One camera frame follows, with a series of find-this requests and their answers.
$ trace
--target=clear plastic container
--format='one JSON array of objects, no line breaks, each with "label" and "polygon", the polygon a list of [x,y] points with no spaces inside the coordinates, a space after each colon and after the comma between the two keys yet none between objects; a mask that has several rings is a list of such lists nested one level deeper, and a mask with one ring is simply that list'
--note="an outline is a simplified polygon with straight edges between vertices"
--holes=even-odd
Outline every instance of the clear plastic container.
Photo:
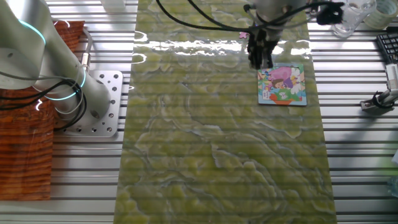
[{"label": "clear plastic container", "polygon": [[392,196],[398,197],[398,176],[391,177],[391,179],[387,183],[388,192],[392,194]]},{"label": "clear plastic container", "polygon": [[344,2],[342,7],[343,22],[331,27],[333,33],[338,37],[347,38],[351,36],[357,26],[376,10],[376,0],[334,0],[333,2]]}]

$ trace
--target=metal mounting plate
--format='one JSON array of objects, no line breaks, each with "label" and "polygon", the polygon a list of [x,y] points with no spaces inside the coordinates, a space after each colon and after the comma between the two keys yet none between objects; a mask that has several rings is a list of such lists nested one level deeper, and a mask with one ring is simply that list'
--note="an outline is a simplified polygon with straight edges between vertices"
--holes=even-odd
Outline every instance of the metal mounting plate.
[{"label": "metal mounting plate", "polygon": [[119,71],[90,71],[90,75],[104,83],[111,95],[108,112],[97,123],[80,127],[79,122],[70,128],[54,133],[56,137],[111,137],[118,131],[119,109],[122,95],[123,74]]},{"label": "metal mounting plate", "polygon": [[394,107],[388,108],[388,109],[378,108],[376,105],[373,104],[372,99],[366,100],[366,101],[361,101],[360,103],[361,103],[362,111],[367,112],[371,115],[375,115],[375,116],[380,116],[380,115],[383,115],[387,112],[394,110]]}]

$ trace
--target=metal slotted table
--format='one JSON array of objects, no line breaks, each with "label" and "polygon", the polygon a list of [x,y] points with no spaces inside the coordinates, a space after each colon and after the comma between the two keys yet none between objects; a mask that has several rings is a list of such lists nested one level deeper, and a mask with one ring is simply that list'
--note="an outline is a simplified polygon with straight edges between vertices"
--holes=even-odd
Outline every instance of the metal slotted table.
[{"label": "metal slotted table", "polygon": [[[107,13],[99,1],[47,1],[52,16],[84,20],[93,36],[92,70],[124,76],[118,134],[112,138],[56,138],[51,201],[0,202],[0,223],[112,223],[123,143],[138,1]],[[360,25],[347,40],[329,26],[308,24],[339,223],[398,222],[398,199],[386,190],[398,175],[391,157],[398,148],[398,110],[381,117],[361,112],[359,101],[386,89],[379,32]],[[82,38],[80,56],[86,47]]]}]

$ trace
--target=card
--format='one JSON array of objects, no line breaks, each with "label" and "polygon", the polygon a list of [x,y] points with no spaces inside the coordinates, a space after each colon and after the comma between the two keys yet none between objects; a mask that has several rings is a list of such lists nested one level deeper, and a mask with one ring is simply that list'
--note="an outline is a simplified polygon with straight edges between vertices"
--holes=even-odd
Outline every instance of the card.
[{"label": "card", "polygon": [[257,72],[259,104],[306,106],[304,66],[278,63]]}]

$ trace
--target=green marble mat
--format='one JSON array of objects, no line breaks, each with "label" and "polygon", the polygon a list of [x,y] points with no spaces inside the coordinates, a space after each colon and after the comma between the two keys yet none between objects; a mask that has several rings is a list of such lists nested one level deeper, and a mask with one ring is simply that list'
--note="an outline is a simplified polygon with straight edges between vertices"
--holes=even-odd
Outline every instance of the green marble mat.
[{"label": "green marble mat", "polygon": [[[162,2],[211,26],[186,0]],[[251,24],[247,1],[196,2]],[[264,106],[239,33],[181,26],[154,0],[138,9],[114,222],[336,223],[307,26],[286,30],[274,53],[304,64],[308,106]]]}]

